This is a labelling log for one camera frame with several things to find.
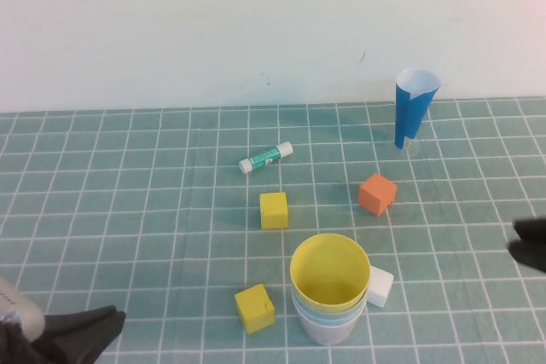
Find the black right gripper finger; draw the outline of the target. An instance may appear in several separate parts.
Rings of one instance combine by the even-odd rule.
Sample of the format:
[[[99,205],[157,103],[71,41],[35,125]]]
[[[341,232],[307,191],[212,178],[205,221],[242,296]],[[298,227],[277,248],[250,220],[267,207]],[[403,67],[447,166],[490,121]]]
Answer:
[[[507,249],[515,262],[546,272],[545,244],[513,240],[508,243]]]
[[[546,218],[535,217],[513,221],[513,228],[523,241],[546,240]]]

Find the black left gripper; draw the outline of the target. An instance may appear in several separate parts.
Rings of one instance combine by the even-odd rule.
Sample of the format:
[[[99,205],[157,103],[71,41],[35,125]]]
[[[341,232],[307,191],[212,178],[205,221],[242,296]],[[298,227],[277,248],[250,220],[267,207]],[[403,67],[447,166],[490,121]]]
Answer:
[[[58,335],[60,363],[94,363],[120,335],[126,314],[115,306],[60,316]],[[1,321],[1,363],[57,363],[48,341],[40,340],[59,316],[45,316],[25,327],[17,321]]]

